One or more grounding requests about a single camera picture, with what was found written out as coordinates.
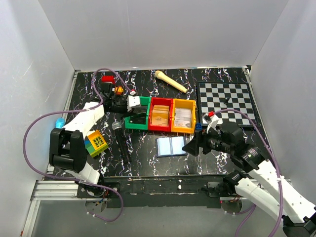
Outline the navy blue card holder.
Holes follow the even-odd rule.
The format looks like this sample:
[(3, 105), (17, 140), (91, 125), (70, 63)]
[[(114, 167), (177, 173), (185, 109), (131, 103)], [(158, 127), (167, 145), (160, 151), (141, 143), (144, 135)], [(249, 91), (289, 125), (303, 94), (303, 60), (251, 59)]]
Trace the navy blue card holder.
[(157, 157), (176, 157), (185, 156), (188, 153), (183, 151), (186, 144), (184, 136), (161, 137), (156, 139)]

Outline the white gold VIP card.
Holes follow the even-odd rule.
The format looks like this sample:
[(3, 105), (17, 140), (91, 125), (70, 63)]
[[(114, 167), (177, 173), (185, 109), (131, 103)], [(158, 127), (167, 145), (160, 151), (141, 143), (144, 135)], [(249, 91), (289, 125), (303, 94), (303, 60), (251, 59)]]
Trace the white gold VIP card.
[(191, 117), (175, 116), (173, 125), (179, 128), (191, 128)]

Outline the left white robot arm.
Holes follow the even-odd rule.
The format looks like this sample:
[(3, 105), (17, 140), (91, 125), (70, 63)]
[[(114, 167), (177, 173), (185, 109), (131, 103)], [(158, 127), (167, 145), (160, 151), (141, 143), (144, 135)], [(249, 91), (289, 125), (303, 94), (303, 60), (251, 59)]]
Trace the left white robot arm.
[(78, 113), (72, 121), (62, 128), (55, 128), (50, 134), (49, 164), (60, 168), (75, 178), (87, 181), (88, 191), (93, 197), (101, 197), (105, 185), (101, 182), (100, 172), (88, 162), (88, 153), (84, 140), (105, 113), (118, 113), (123, 117), (140, 113), (141, 98), (135, 91), (119, 93), (119, 87), (113, 82), (102, 82), (100, 87), (102, 105), (99, 98), (87, 102), (84, 111)]

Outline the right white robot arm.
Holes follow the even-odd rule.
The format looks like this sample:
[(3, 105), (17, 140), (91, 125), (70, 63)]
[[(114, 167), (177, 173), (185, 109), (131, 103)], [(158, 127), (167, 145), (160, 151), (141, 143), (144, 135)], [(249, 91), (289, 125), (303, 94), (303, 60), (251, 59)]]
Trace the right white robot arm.
[(299, 194), (291, 184), (277, 174), (276, 165), (266, 159), (260, 149), (245, 141), (243, 130), (235, 122), (221, 124), (198, 131), (183, 151), (197, 156), (212, 150), (229, 155), (240, 170), (223, 178), (215, 188), (218, 193), (239, 195), (265, 211), (282, 225), (288, 237), (314, 237), (316, 235), (316, 206)]

